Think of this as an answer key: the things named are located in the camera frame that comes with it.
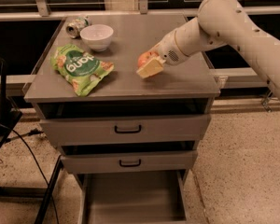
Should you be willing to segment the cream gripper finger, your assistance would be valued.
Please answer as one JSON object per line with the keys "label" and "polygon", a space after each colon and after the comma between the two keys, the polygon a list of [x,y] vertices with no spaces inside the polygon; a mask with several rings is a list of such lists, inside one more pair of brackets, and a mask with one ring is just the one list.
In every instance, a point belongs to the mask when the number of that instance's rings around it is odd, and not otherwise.
{"label": "cream gripper finger", "polygon": [[152,54],[152,53],[156,53],[156,54],[158,54],[158,44],[157,45],[155,45],[154,47],[152,47],[152,48],[150,48],[148,51],[147,51],[147,53],[148,54]]}
{"label": "cream gripper finger", "polygon": [[136,73],[141,78],[153,77],[163,71],[165,60],[160,56],[149,59],[142,59],[138,62],[138,69]]}

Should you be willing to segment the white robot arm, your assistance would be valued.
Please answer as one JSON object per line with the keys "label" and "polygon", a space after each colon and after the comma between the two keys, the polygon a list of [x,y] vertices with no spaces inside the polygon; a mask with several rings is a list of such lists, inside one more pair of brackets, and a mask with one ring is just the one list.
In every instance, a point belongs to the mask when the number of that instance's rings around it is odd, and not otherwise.
{"label": "white robot arm", "polygon": [[229,45],[280,100],[280,40],[260,29],[237,0],[203,0],[195,18],[175,28],[138,58],[137,74],[152,77],[166,64]]}

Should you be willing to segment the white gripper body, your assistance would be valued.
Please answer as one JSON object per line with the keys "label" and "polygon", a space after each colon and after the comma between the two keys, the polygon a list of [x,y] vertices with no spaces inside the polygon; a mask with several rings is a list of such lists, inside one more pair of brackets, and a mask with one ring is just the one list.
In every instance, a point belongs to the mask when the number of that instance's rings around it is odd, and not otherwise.
{"label": "white gripper body", "polygon": [[194,18],[167,34],[154,50],[170,65],[179,65],[190,56],[207,49],[208,35]]}

